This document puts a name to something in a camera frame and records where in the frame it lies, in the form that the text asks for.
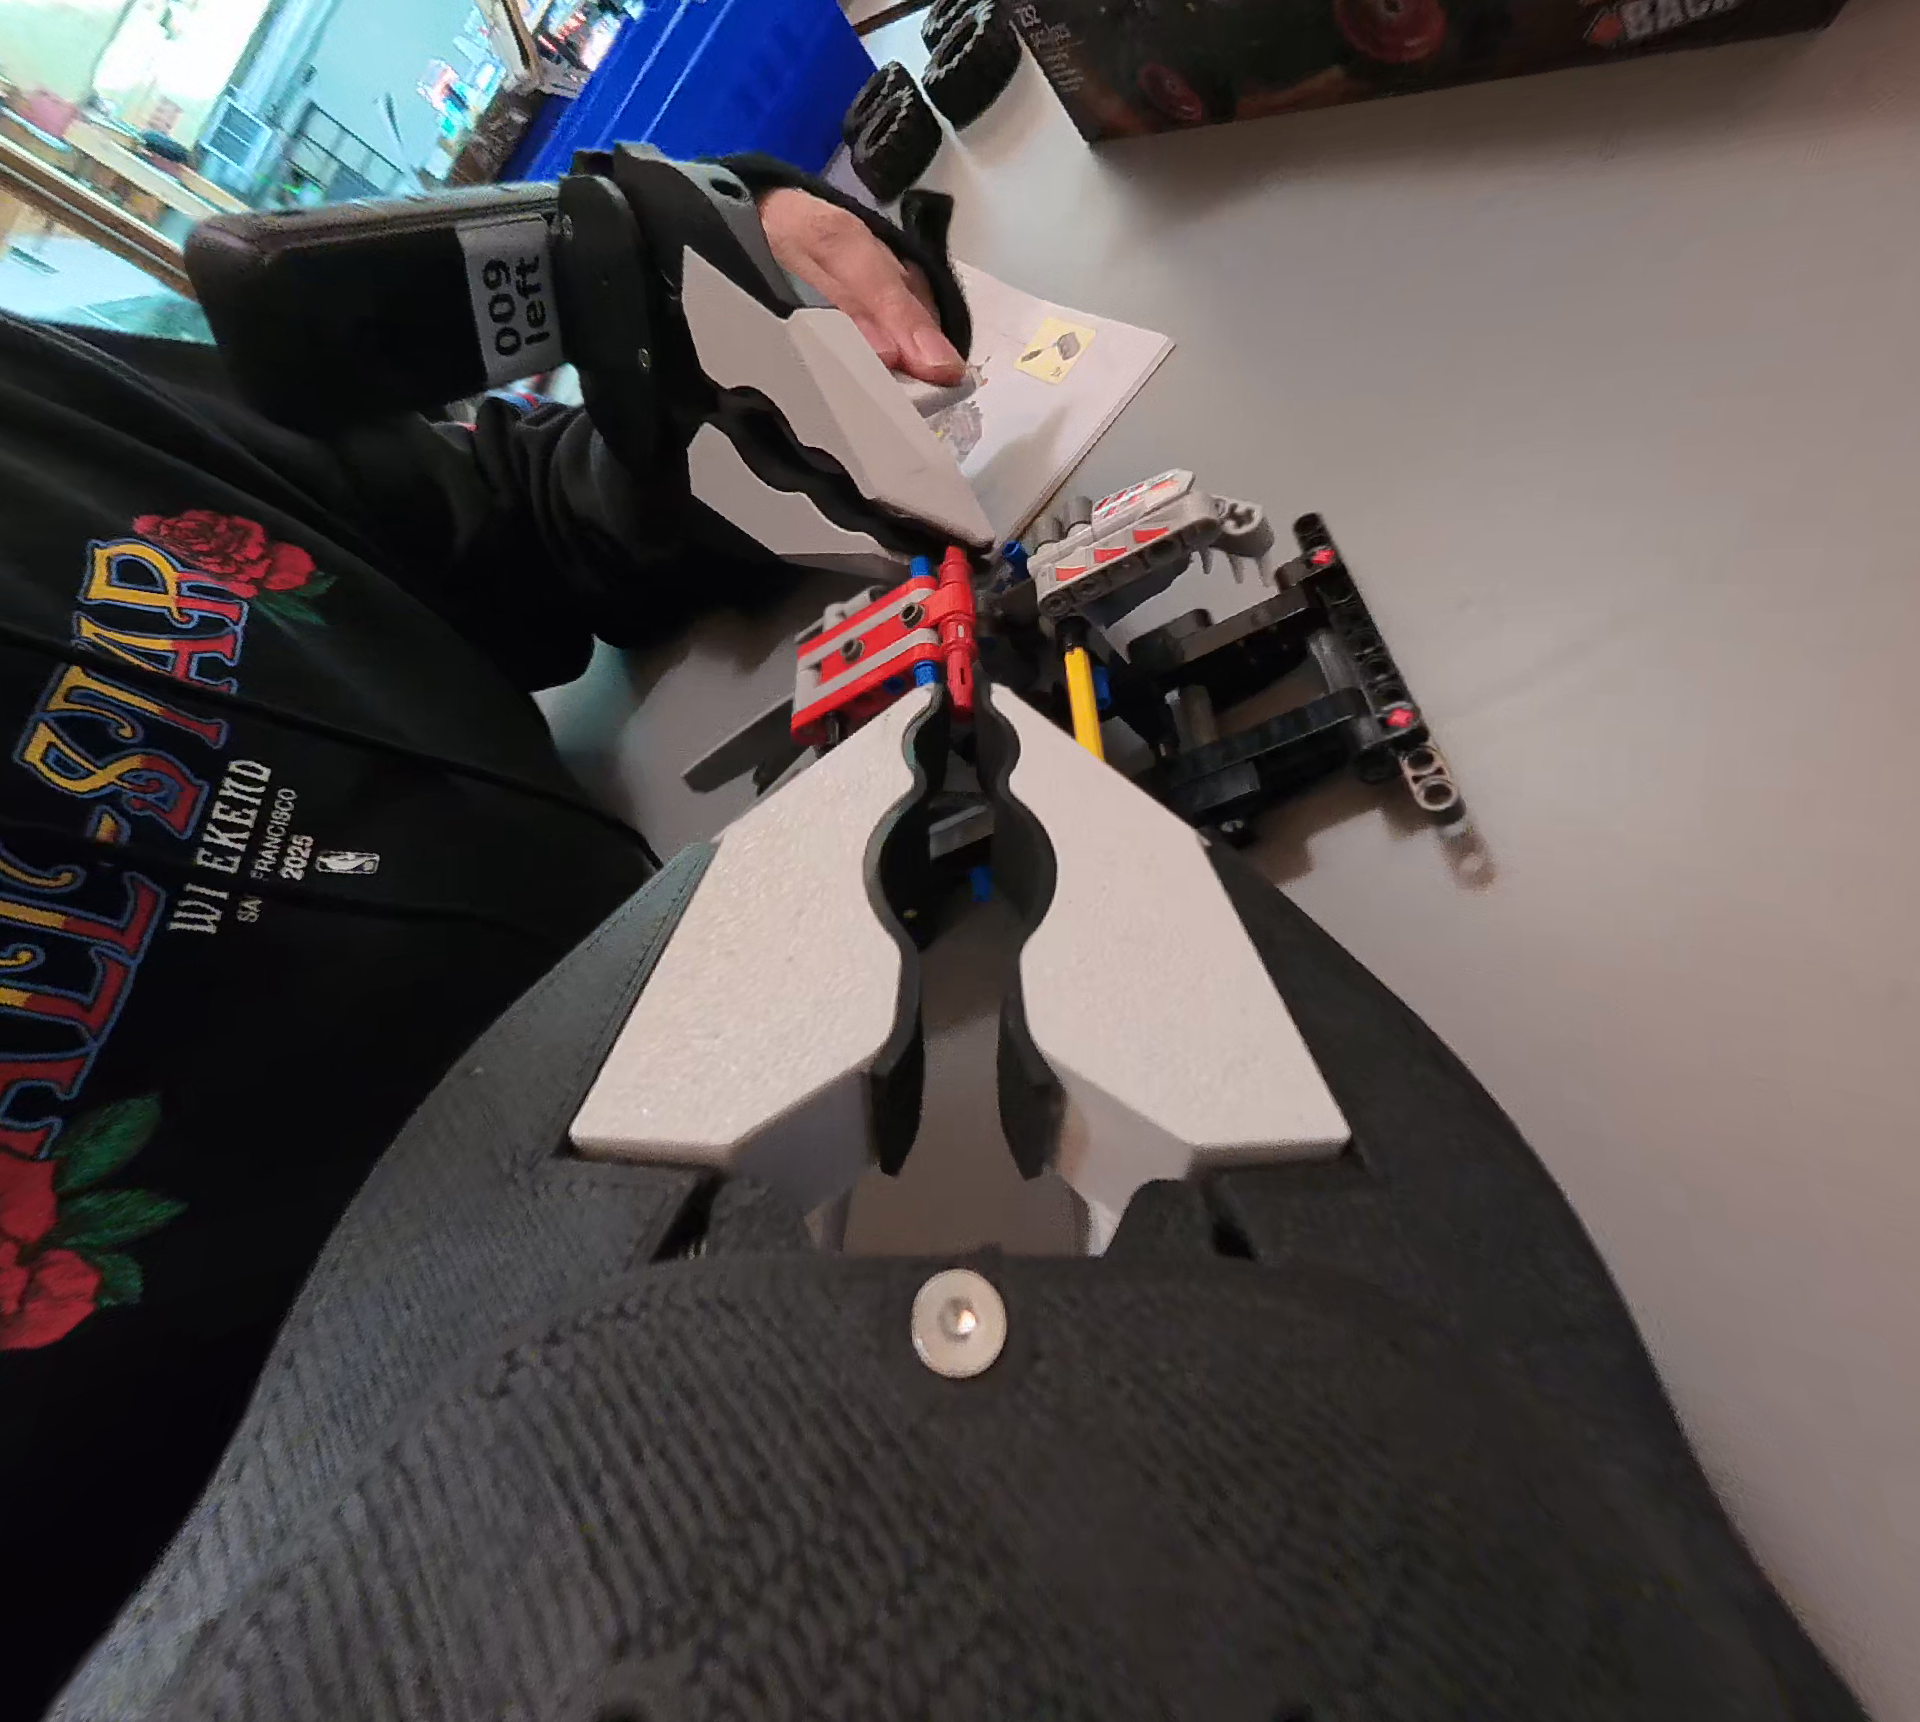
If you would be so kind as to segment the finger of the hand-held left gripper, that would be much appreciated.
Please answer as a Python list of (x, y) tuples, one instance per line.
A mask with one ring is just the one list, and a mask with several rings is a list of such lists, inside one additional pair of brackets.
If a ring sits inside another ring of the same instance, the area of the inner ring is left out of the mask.
[(954, 453), (849, 316), (764, 301), (697, 249), (681, 256), (681, 312), (704, 378), (747, 414), (778, 414), (782, 449), (840, 467), (873, 505), (942, 533), (944, 547), (993, 546)]
[(903, 572), (942, 533), (873, 505), (840, 467), (731, 435), (708, 418), (687, 445), (691, 495), (772, 555), (815, 572)]

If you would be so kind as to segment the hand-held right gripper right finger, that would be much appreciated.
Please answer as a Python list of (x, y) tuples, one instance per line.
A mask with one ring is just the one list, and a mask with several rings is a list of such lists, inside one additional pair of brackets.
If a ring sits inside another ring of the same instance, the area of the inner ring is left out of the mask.
[(1085, 1253), (1155, 1182), (1338, 1158), (1338, 1109), (1207, 841), (1010, 688), (980, 698), (993, 877), (1017, 922), (996, 1091)]

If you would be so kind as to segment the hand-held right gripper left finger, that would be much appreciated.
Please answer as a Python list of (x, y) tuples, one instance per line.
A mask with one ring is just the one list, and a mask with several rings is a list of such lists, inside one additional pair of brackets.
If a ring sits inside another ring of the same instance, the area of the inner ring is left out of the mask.
[(590, 1159), (768, 1184), (899, 1173), (924, 1103), (919, 931), (949, 702), (908, 688), (724, 828), (582, 1109)]

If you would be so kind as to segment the toy brick monster truck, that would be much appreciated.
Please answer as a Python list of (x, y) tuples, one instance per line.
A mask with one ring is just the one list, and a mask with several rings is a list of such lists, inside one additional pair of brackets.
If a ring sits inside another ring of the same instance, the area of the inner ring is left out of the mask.
[(787, 694), (685, 765), (694, 794), (800, 762), (942, 684), (954, 734), (1005, 688), (1228, 846), (1332, 779), (1401, 794), (1466, 877), (1490, 871), (1454, 765), (1330, 526), (1166, 467), (1077, 495), (989, 554), (942, 547), (796, 631)]

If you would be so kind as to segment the person's left forearm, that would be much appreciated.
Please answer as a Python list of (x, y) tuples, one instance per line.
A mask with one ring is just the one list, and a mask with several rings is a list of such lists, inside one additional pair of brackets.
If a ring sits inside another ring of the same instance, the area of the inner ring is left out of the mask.
[(593, 645), (648, 651), (803, 582), (691, 498), (659, 434), (631, 467), (582, 407), (491, 395), (466, 423), (407, 414), (336, 446), (377, 564), (530, 691), (579, 680)]

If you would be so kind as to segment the person's left hand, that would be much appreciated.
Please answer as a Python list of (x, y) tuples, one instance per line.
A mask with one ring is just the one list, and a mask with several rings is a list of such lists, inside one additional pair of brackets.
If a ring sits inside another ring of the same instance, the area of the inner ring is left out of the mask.
[(924, 275), (895, 256), (847, 207), (778, 188), (758, 199), (758, 220), (773, 262), (849, 316), (898, 378), (948, 389), (966, 375)]

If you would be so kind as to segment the white instruction booklet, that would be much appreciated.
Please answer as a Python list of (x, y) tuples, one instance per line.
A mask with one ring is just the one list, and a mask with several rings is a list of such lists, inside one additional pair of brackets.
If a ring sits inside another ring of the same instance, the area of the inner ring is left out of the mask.
[(1010, 539), (1047, 508), (1174, 342), (1022, 294), (966, 262), (955, 275), (972, 316), (966, 379), (913, 385), (910, 398)]

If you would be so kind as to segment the blue plastic bin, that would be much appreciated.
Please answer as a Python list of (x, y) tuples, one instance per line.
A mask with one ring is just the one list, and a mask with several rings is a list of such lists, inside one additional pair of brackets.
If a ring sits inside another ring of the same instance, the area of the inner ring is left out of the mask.
[(839, 0), (639, 0), (575, 97), (547, 97), (501, 179), (558, 179), (572, 150), (765, 154), (822, 172), (874, 62)]

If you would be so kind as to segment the black printed sweatshirt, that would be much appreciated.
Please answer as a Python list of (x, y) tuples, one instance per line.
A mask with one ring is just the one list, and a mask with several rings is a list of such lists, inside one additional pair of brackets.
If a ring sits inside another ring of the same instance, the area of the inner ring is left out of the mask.
[(648, 874), (336, 438), (3, 318), (3, 1716), (224, 1453), (448, 1064)]

